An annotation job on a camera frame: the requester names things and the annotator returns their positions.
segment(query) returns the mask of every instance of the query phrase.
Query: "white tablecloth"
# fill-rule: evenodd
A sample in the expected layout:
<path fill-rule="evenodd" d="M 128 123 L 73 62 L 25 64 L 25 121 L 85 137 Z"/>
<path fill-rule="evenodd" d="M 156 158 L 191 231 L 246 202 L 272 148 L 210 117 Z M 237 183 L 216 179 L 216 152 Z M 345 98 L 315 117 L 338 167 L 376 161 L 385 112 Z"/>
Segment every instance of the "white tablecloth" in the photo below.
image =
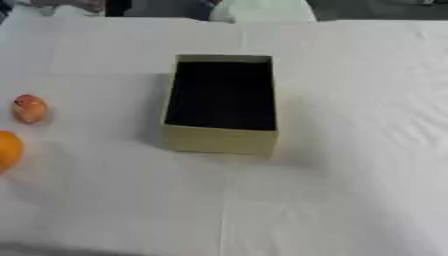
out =
<path fill-rule="evenodd" d="M 0 30 L 0 241 L 170 256 L 448 255 L 448 23 L 28 19 Z M 174 153 L 179 53 L 271 54 L 271 159 Z M 32 93 L 51 122 L 13 121 Z"/>

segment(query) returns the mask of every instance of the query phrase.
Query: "apple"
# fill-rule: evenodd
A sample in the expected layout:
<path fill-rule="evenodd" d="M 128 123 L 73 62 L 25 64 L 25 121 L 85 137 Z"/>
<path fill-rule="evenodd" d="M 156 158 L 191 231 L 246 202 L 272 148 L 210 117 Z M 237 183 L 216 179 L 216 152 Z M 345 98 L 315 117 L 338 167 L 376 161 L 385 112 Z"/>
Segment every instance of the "apple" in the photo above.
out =
<path fill-rule="evenodd" d="M 34 124 L 48 116 L 48 105 L 39 97 L 24 94 L 17 97 L 12 103 L 14 117 L 25 123 Z"/>

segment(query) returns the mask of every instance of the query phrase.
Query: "white cloth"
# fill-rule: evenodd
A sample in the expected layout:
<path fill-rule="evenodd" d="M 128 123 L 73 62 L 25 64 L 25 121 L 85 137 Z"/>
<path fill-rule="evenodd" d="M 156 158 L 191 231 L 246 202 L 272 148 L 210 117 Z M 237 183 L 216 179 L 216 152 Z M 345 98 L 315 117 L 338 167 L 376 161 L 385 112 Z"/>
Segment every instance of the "white cloth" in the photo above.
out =
<path fill-rule="evenodd" d="M 0 129 L 23 138 L 26 156 L 0 177 L 0 241 L 171 256 L 448 255 L 446 22 L 14 25 L 0 41 Z M 272 159 L 160 147 L 179 53 L 274 56 Z M 11 119 L 23 93 L 48 101 L 50 123 Z"/>
<path fill-rule="evenodd" d="M 279 22 L 316 21 L 306 0 L 223 0 L 212 11 L 211 21 Z"/>

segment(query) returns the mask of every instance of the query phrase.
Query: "beige box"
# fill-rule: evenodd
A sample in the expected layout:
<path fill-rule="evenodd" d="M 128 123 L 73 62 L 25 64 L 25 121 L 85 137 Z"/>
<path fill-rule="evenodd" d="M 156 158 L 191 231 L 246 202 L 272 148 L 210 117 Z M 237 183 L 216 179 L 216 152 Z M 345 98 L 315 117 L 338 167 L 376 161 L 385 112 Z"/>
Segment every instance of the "beige box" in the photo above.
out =
<path fill-rule="evenodd" d="M 162 134 L 176 151 L 271 154 L 278 137 L 272 58 L 177 56 Z"/>

